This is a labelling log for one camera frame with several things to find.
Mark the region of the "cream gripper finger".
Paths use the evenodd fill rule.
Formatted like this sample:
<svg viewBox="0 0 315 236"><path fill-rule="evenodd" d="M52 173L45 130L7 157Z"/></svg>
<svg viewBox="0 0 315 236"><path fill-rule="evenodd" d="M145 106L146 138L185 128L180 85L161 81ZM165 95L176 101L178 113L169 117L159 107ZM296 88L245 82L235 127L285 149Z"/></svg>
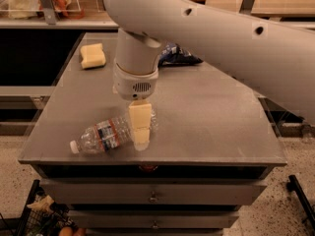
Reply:
<svg viewBox="0 0 315 236"><path fill-rule="evenodd" d="M128 113L134 147L137 151L145 150L150 143L152 105L145 99L134 100Z"/></svg>

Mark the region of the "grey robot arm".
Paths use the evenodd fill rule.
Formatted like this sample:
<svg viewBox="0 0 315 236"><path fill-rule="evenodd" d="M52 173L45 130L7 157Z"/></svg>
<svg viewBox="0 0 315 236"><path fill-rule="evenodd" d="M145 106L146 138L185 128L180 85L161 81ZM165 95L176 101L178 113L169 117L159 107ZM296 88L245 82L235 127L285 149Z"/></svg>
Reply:
<svg viewBox="0 0 315 236"><path fill-rule="evenodd" d="M165 42L184 49L315 125L315 32L189 0L103 0L119 26L114 84L141 99Z"/></svg>

